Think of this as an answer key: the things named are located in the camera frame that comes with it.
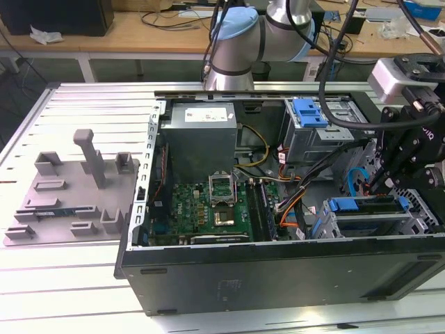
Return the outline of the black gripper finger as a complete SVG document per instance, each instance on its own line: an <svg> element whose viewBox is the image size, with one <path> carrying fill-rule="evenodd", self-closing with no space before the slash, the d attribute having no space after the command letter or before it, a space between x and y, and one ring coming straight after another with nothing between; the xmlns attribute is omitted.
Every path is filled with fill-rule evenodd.
<svg viewBox="0 0 445 334"><path fill-rule="evenodd" d="M378 139L375 158L379 169L371 178L371 193L389 193L395 189L437 189L438 142L411 138L397 143Z"/></svg>
<svg viewBox="0 0 445 334"><path fill-rule="evenodd" d="M399 186L416 149L417 135L414 129L379 131L375 156L380 167L371 180L370 190L387 190L389 186L385 182L388 179L391 179L393 185Z"/></svg>

